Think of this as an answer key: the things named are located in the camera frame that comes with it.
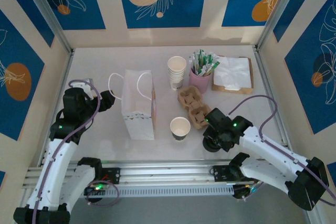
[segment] white robotic arm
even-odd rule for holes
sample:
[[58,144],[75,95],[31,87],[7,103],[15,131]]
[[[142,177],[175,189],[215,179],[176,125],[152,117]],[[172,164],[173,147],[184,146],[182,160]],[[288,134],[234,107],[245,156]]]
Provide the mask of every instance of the white robotic arm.
[[312,210],[326,188],[328,178],[324,163],[314,157],[312,160],[300,156],[274,142],[251,122],[241,116],[231,120],[219,109],[206,116],[209,127],[204,132],[203,146],[210,152],[221,148],[229,151],[235,144],[264,158],[256,160],[245,153],[239,153],[224,172],[234,173],[239,179],[254,178],[279,188],[304,210]]
[[85,125],[98,112],[114,104],[110,91],[98,91],[91,80],[70,82],[71,88],[63,96],[64,109],[56,116],[50,129],[50,143],[45,164],[38,183],[25,208],[16,208],[14,220],[18,224],[69,223],[72,208],[82,192],[93,180],[102,179],[101,161],[84,157],[63,185],[64,177],[81,135],[88,129]]

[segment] white paper bag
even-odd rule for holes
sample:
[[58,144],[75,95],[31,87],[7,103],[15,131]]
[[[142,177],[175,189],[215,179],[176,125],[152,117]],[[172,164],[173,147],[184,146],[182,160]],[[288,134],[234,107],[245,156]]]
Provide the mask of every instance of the white paper bag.
[[132,140],[154,140],[155,90],[152,72],[126,70],[122,88],[121,113]]

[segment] green led light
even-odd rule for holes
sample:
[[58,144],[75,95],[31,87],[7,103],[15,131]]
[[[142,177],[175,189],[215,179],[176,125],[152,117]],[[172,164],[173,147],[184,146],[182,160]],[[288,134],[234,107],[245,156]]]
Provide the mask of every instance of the green led light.
[[101,190],[101,189],[103,189],[103,186],[104,186],[104,185],[102,185],[102,184],[97,185],[95,189],[96,189],[96,190]]

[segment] paper cup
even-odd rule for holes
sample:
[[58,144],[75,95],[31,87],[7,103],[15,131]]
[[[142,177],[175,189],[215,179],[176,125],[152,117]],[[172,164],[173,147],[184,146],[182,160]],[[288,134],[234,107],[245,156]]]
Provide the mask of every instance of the paper cup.
[[181,72],[172,72],[172,71],[170,71],[170,69],[168,69],[168,73],[171,74],[171,75],[183,74],[183,73],[184,73],[184,70],[181,71]]
[[184,140],[190,128],[190,122],[187,118],[178,117],[170,122],[170,130],[172,131],[173,137],[178,141]]
[[184,78],[184,73],[180,73],[180,74],[169,74],[169,77],[172,79],[183,79]]
[[174,56],[168,60],[168,69],[171,72],[184,71],[187,66],[187,61],[181,56]]
[[180,87],[182,87],[183,78],[180,79],[180,80],[175,80],[175,79],[169,78],[169,84],[170,84],[170,87],[173,90],[178,90]]

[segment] metal frame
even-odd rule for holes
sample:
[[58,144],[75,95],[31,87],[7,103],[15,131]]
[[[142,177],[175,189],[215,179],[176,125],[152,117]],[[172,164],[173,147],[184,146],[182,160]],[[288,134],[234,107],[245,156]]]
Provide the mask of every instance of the metal frame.
[[[118,187],[127,186],[209,186],[209,185],[240,185],[254,184],[247,182],[215,182],[211,169],[214,165],[228,165],[230,160],[201,160],[201,161],[160,161],[160,162],[103,162],[103,168],[118,167],[120,180]],[[70,162],[66,171],[64,184],[74,174],[77,162]],[[42,167],[28,169],[23,188],[35,188]]]
[[64,49],[68,53],[72,52],[70,43],[67,40],[66,36],[64,35],[63,29],[62,29],[60,23],[58,22],[53,10],[51,9],[50,5],[48,4],[47,0],[33,0],[33,1],[34,1],[35,5],[37,6],[38,10],[41,12],[43,18],[47,22],[51,31],[58,38],[59,42],[64,47]]
[[278,0],[276,2],[273,8],[273,11],[271,12],[268,20],[266,21],[264,29],[258,39],[258,42],[256,45],[257,51],[261,49],[261,47],[265,43],[265,40],[273,32],[273,29],[276,26],[277,22],[279,21],[279,18],[281,17],[283,11],[285,10],[288,2],[289,0]]
[[[265,64],[263,62],[263,59],[260,56],[259,52],[257,51],[256,47],[254,47],[254,54],[256,56],[257,65],[258,65],[258,68],[259,68],[259,71],[260,71],[261,79],[262,79],[263,84],[264,84],[266,95],[268,95],[269,97],[272,97],[273,99],[276,100],[276,98],[275,98],[275,96],[273,94],[272,85],[271,85],[271,83],[269,81],[269,77],[268,77],[269,74],[267,73],[267,70],[266,70]],[[272,110],[274,110],[273,103],[271,101],[268,101],[268,102],[269,102],[269,106],[272,108]],[[284,121],[282,120],[282,117],[281,117],[281,111],[278,111],[278,113],[275,114],[274,120],[276,122],[279,134],[281,136],[281,142],[282,142],[282,144],[284,146],[288,146],[289,149],[291,150],[292,149],[292,145],[291,145],[291,143],[289,141],[288,132],[286,130]]]

